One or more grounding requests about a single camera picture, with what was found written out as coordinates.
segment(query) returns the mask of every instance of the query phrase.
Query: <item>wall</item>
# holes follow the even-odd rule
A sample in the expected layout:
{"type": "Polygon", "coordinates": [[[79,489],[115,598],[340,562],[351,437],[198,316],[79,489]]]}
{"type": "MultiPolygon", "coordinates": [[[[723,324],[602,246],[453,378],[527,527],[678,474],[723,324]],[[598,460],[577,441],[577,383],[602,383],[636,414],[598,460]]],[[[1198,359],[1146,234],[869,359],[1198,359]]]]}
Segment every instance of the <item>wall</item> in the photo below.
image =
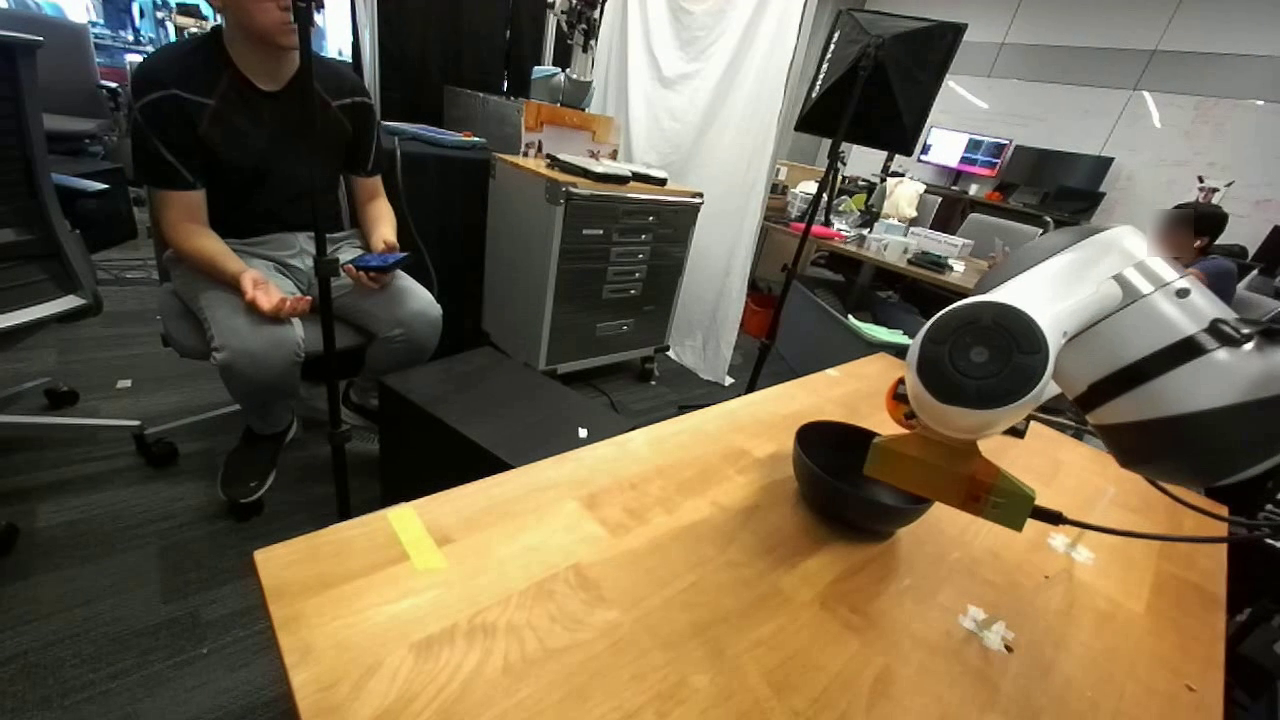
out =
{"type": "MultiPolygon", "coordinates": [[[[952,85],[974,100],[945,87],[931,124],[1118,157],[1097,221],[1158,228],[1159,210],[1208,174],[1237,181],[1224,197],[1231,210],[1224,239],[1251,246],[1280,223],[1280,0],[869,0],[869,7],[967,24],[952,85]]],[[[881,153],[852,153],[852,170],[876,167],[881,153]]]]}

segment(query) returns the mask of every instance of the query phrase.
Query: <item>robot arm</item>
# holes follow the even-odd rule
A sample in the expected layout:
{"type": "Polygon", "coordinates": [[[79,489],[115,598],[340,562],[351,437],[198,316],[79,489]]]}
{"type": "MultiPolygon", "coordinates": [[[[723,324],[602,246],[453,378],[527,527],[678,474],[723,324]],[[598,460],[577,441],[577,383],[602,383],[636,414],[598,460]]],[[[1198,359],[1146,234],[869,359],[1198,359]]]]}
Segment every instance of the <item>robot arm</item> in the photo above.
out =
{"type": "Polygon", "coordinates": [[[1139,474],[1214,489],[1280,463],[1276,338],[1240,328],[1138,228],[937,311],[906,383],[948,441],[995,437],[1066,390],[1139,474]]]}

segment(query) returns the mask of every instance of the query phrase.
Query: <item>person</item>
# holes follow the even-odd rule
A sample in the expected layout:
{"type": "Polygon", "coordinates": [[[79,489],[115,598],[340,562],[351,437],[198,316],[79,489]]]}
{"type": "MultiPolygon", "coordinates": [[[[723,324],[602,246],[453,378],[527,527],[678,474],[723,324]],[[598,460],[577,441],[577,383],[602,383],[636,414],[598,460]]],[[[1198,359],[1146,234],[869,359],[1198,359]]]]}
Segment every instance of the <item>person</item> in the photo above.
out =
{"type": "MultiPolygon", "coordinates": [[[[220,27],[155,49],[134,75],[134,163],[181,299],[211,338],[245,431],[217,489],[257,505],[296,431],[306,324],[318,290],[318,228],[351,208],[370,251],[398,251],[370,87],[336,61],[299,65],[289,0],[220,0],[220,27]]],[[[426,363],[445,311],[408,270],[333,284],[333,311],[374,342],[347,407],[377,410],[377,377],[426,363]]]]}
{"type": "Polygon", "coordinates": [[[1220,202],[1188,199],[1165,210],[1158,245],[1173,263],[1181,263],[1188,276],[1214,286],[1214,295],[1231,305],[1240,270],[1229,256],[1214,251],[1224,228],[1229,210],[1220,202]]]}

